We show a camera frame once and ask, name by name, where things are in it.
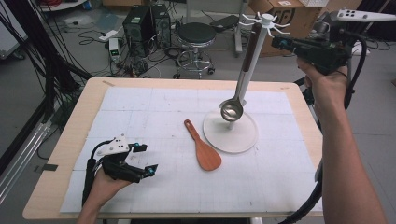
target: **black ladle handle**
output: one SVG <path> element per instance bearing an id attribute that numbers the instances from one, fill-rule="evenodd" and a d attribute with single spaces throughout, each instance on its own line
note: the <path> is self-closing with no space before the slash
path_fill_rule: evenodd
<path id="1" fill-rule="evenodd" d="M 253 59 L 254 49 L 256 48 L 261 31 L 262 24 L 258 22 L 254 23 L 253 27 L 251 28 L 251 34 L 247 44 L 247 53 L 245 55 L 245 60 L 242 64 L 242 71 L 244 72 L 247 72 L 250 67 L 251 60 Z"/>

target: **concrete floor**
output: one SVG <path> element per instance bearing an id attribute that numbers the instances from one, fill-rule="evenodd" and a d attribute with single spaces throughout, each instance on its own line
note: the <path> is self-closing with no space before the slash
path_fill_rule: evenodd
<path id="1" fill-rule="evenodd" d="M 103 27 L 118 30 L 123 21 L 125 13 L 117 12 L 113 22 L 102 22 L 105 10 L 82 11 L 79 8 L 67 10 L 58 16 L 81 15 L 89 16 L 96 24 L 92 29 L 108 31 Z M 206 17 L 198 18 L 209 22 Z M 63 33 L 66 46 L 89 72 L 109 71 L 107 65 L 108 52 L 104 44 L 93 42 L 81 46 L 78 42 L 82 39 L 78 33 L 85 30 L 75 30 L 76 33 Z M 237 80 L 243 55 L 235 58 L 233 55 L 232 33 L 222 33 L 217 37 L 214 45 L 207 51 L 216 64 L 216 73 L 203 79 L 212 80 Z M 161 53 L 153 55 L 162 57 Z M 348 109 L 353 132 L 358 142 L 361 157 L 365 168 L 374 183 L 375 189 L 384 206 L 389 223 L 396 223 L 396 87 L 391 81 L 396 78 L 396 48 L 387 51 L 371 50 L 366 58 L 366 63 L 361 72 L 361 77 L 356 85 L 356 93 Z M 353 64 L 356 65 L 358 58 L 355 56 Z M 177 69 L 173 61 L 157 65 L 161 71 L 161 78 L 172 78 Z M 158 70 L 151 69 L 149 75 L 156 78 L 160 75 Z M 295 57 L 271 57 L 260 58 L 256 71 L 265 76 L 253 76 L 253 81 L 282 81 L 292 82 L 302 77 L 303 74 L 295 63 Z M 184 75 L 183 78 L 197 78 L 196 75 Z M 15 60 L 8 58 L 0 61 L 0 155 L 4 153 L 7 146 L 12 142 L 24 123 L 41 102 L 44 93 L 40 88 L 35 71 L 29 60 Z M 42 156 L 49 156 L 58 138 L 56 132 L 40 148 Z M 74 220 L 25 220 L 22 211 L 26 205 L 40 173 L 35 172 L 37 166 L 42 167 L 46 161 L 34 155 L 14 188 L 8 194 L 3 203 L 0 204 L 0 223 L 74 223 Z M 277 223 L 283 218 L 267 218 L 264 223 Z M 323 223 L 320 217 L 306 217 L 299 223 Z"/>

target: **computer tower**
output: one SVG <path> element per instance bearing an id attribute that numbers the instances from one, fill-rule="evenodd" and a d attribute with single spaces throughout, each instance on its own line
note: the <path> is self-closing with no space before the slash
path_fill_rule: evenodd
<path id="1" fill-rule="evenodd" d="M 151 6 L 152 19 L 154 21 L 157 46 L 165 49 L 171 47 L 171 18 L 166 10 L 166 5 Z"/>
<path id="2" fill-rule="evenodd" d="M 132 56 L 149 55 L 149 40 L 155 35 L 149 6 L 132 6 L 122 23 Z"/>

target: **ladle handle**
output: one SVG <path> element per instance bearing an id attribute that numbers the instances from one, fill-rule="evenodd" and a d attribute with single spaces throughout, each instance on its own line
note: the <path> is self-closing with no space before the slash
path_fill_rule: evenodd
<path id="1" fill-rule="evenodd" d="M 187 130 L 191 134 L 192 139 L 199 140 L 201 137 L 199 136 L 198 132 L 195 130 L 194 126 L 192 125 L 189 119 L 184 120 L 184 125 L 186 126 Z"/>
<path id="2" fill-rule="evenodd" d="M 245 55 L 245 60 L 242 65 L 242 71 L 247 72 L 251 60 L 253 59 L 254 49 L 256 48 L 257 41 L 259 40 L 260 31 L 262 30 L 262 25 L 259 22 L 253 24 L 251 28 L 250 38 L 247 44 L 247 54 Z"/>

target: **black stool seat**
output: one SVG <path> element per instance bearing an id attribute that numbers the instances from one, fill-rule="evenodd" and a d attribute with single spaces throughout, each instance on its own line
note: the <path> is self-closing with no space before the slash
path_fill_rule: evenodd
<path id="1" fill-rule="evenodd" d="M 188 43 L 204 44 L 216 37 L 216 31 L 210 25 L 191 22 L 180 26 L 177 35 Z"/>

